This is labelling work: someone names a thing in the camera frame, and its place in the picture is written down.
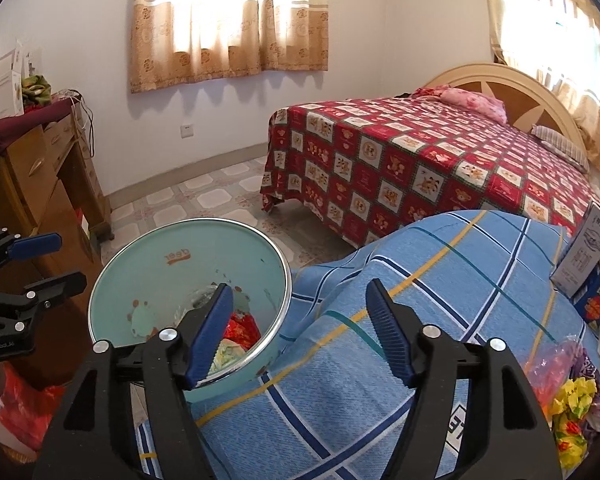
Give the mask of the blue white milk carton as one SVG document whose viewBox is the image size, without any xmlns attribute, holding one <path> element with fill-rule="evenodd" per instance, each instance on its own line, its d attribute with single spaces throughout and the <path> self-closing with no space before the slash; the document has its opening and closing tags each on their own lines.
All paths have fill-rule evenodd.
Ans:
<svg viewBox="0 0 600 480">
<path fill-rule="evenodd" d="M 600 329 L 600 264 L 572 297 L 573 307 L 591 330 Z"/>
</svg>

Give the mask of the wooden dresser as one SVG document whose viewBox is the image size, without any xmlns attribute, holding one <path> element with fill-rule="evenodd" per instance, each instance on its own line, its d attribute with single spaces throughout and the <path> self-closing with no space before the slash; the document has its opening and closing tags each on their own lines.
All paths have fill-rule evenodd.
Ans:
<svg viewBox="0 0 600 480">
<path fill-rule="evenodd" d="M 93 286 L 102 272 L 98 244 L 112 237 L 109 202 L 86 145 L 79 107 L 0 148 L 0 229 L 23 236 L 58 233 L 59 252 L 14 261 L 0 270 L 0 292 L 23 292 L 43 278 L 80 271 Z M 42 389 L 73 378 L 91 348 L 84 290 L 38 319 L 35 349 L 12 366 Z"/>
</svg>

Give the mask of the window beige curtain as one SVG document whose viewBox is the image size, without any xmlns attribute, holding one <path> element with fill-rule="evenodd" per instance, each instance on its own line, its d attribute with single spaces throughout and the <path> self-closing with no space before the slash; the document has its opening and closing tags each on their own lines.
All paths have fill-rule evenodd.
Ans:
<svg viewBox="0 0 600 480">
<path fill-rule="evenodd" d="M 600 11 L 593 0 L 486 3 L 494 58 L 556 96 L 600 172 Z"/>
<path fill-rule="evenodd" d="M 328 69 L 327 0 L 133 0 L 133 93 Z"/>
</svg>

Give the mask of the grey white carton box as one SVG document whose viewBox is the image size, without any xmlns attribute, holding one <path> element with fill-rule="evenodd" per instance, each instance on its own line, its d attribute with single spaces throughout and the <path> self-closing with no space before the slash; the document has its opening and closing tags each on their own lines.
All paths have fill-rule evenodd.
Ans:
<svg viewBox="0 0 600 480">
<path fill-rule="evenodd" d="M 599 262 L 600 202 L 592 198 L 550 279 L 566 297 L 571 298 Z"/>
</svg>

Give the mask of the back window beige curtain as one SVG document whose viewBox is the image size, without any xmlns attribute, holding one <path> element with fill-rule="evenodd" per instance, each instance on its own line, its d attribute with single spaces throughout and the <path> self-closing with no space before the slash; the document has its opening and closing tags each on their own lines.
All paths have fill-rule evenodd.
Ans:
<svg viewBox="0 0 600 480">
<path fill-rule="evenodd" d="M 556 96 L 600 172 L 600 11 L 593 0 L 486 3 L 494 58 Z"/>
</svg>

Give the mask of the left window beige curtain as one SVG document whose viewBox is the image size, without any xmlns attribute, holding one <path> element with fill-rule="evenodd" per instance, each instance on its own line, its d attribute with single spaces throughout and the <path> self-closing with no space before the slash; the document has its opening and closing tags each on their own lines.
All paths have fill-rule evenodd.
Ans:
<svg viewBox="0 0 600 480">
<path fill-rule="evenodd" d="M 133 93 L 328 69 L 327 0 L 133 0 Z"/>
</svg>

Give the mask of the pink pillow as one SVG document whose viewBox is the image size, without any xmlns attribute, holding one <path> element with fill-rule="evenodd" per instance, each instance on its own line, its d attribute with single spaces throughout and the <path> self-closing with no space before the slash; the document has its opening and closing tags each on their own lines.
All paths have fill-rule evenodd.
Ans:
<svg viewBox="0 0 600 480">
<path fill-rule="evenodd" d="M 440 100 L 446 104 L 463 107 L 465 110 L 480 114 L 500 125 L 507 124 L 505 105 L 501 100 L 495 99 L 493 96 L 449 87 L 441 93 Z"/>
</svg>

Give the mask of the purple wrapper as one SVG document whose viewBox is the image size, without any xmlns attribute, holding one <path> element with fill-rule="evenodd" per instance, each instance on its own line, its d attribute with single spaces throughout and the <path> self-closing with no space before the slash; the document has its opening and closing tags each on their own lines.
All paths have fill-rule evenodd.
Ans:
<svg viewBox="0 0 600 480">
<path fill-rule="evenodd" d="M 596 393 L 585 415 L 585 435 L 588 438 L 596 438 L 600 435 L 600 371 L 584 347 L 580 349 L 580 353 L 574 363 L 573 377 L 595 382 Z"/>
</svg>

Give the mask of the red patterned bedspread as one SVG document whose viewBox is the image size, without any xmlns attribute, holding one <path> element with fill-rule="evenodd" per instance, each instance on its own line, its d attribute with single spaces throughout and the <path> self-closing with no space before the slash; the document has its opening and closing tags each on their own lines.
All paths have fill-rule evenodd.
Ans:
<svg viewBox="0 0 600 480">
<path fill-rule="evenodd" d="M 276 110 L 260 193 L 264 210 L 298 200 L 354 247 L 464 209 L 498 209 L 572 233 L 596 195 L 531 134 L 434 96 Z"/>
</svg>

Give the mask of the white label tag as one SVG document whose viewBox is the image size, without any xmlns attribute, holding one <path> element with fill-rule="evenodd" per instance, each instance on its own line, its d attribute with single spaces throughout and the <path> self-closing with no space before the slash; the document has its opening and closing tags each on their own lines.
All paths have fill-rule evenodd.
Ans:
<svg viewBox="0 0 600 480">
<path fill-rule="evenodd" d="M 448 432 L 446 433 L 445 444 L 451 451 L 457 455 L 460 452 L 462 437 L 464 434 L 466 419 L 466 408 L 463 403 L 457 403 L 452 409 L 449 419 Z"/>
</svg>

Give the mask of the clear pink plastic wrapper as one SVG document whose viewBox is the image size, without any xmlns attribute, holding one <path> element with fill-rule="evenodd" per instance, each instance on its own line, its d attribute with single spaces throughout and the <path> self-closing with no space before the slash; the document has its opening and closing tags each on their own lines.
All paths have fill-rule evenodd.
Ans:
<svg viewBox="0 0 600 480">
<path fill-rule="evenodd" d="M 524 374 L 548 422 L 550 406 L 560 387 L 569 378 L 580 349 L 577 339 L 568 337 L 539 348 L 524 364 Z"/>
</svg>

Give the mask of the green cloth item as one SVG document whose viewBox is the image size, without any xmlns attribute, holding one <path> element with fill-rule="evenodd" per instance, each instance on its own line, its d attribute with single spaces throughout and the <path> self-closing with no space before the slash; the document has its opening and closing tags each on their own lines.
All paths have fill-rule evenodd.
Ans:
<svg viewBox="0 0 600 480">
<path fill-rule="evenodd" d="M 52 87 L 42 75 L 31 75 L 21 81 L 23 106 L 44 107 L 52 102 Z"/>
</svg>

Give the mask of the dark red dresser cloth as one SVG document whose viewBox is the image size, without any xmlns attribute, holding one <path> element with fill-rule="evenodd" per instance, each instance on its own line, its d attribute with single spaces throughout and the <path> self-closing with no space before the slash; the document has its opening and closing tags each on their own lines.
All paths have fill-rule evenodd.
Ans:
<svg viewBox="0 0 600 480">
<path fill-rule="evenodd" d="M 11 144 L 37 126 L 59 122 L 71 113 L 71 109 L 71 100 L 65 98 L 21 116 L 0 119 L 0 148 Z"/>
</svg>

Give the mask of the striped pillow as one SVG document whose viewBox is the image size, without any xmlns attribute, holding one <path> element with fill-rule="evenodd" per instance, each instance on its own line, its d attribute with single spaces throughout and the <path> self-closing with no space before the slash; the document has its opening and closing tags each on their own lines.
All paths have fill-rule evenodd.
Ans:
<svg viewBox="0 0 600 480">
<path fill-rule="evenodd" d="M 533 125 L 531 134 L 536 137 L 536 140 L 538 140 L 544 148 L 547 148 L 565 162 L 569 162 L 571 166 L 582 172 L 582 174 L 588 174 L 590 172 L 590 165 L 588 164 L 585 152 L 578 148 L 577 145 L 571 142 L 566 136 L 563 136 L 554 129 L 541 125 Z"/>
</svg>

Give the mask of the red plastic bag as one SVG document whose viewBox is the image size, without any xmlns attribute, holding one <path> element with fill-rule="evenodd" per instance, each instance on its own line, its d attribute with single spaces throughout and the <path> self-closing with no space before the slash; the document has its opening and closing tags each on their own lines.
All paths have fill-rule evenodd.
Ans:
<svg viewBox="0 0 600 480">
<path fill-rule="evenodd" d="M 6 364 L 5 388 L 0 397 L 0 422 L 18 441 L 32 451 L 40 452 L 65 391 L 65 386 L 36 390 L 10 364 Z"/>
</svg>

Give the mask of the blue plaid table cloth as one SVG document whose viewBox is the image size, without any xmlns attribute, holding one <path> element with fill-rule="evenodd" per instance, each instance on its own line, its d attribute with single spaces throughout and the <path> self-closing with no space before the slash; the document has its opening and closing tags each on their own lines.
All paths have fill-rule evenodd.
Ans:
<svg viewBox="0 0 600 480">
<path fill-rule="evenodd" d="M 283 349 L 194 404 L 219 479 L 600 479 L 596 340 L 568 235 L 438 214 L 294 277 Z"/>
</svg>

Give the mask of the clear green plastic bag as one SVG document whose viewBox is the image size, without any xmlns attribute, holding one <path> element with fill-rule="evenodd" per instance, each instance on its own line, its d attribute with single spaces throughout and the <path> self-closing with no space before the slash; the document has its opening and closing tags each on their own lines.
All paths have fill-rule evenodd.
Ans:
<svg viewBox="0 0 600 480">
<path fill-rule="evenodd" d="M 208 374 L 219 373 L 224 368 L 230 367 L 242 359 L 247 352 L 248 348 L 245 348 L 242 344 L 223 338 L 215 351 Z"/>
</svg>

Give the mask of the wall socket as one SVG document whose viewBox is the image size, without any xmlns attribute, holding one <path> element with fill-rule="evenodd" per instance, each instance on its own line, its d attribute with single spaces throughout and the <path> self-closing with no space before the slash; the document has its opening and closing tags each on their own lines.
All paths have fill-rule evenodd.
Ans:
<svg viewBox="0 0 600 480">
<path fill-rule="evenodd" d="M 187 139 L 194 135 L 194 127 L 192 125 L 181 125 L 181 138 Z"/>
</svg>

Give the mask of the yellow flowered wrapper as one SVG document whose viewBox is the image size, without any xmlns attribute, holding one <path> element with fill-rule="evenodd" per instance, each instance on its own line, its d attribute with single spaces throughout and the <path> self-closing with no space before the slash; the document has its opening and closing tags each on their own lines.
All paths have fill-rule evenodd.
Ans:
<svg viewBox="0 0 600 480">
<path fill-rule="evenodd" d="M 594 379 L 568 379 L 560 386 L 550 404 L 550 428 L 563 472 L 579 466 L 588 450 L 582 425 L 596 393 Z"/>
</svg>

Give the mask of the cream wooden headboard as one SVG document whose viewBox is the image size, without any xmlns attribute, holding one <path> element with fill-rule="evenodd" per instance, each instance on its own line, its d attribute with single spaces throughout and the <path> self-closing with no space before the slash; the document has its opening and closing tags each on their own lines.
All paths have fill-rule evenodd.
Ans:
<svg viewBox="0 0 600 480">
<path fill-rule="evenodd" d="M 568 110 L 539 81 L 496 63 L 465 64 L 446 70 L 425 87 L 450 87 L 480 92 L 502 101 L 509 125 L 529 133 L 533 125 L 547 126 L 585 151 L 580 128 Z"/>
</svg>

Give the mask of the light blue trash bin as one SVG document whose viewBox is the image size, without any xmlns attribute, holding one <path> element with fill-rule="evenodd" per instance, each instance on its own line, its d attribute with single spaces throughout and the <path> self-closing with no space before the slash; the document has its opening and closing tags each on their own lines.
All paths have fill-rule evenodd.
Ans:
<svg viewBox="0 0 600 480">
<path fill-rule="evenodd" d="M 196 218 L 160 226 L 122 248 L 92 288 L 87 326 L 92 340 L 142 344 L 175 327 L 215 287 L 233 291 L 234 310 L 249 314 L 259 340 L 242 356 L 186 392 L 198 403 L 264 374 L 282 351 L 280 330 L 291 298 L 291 272 L 278 246 L 248 224 Z"/>
</svg>

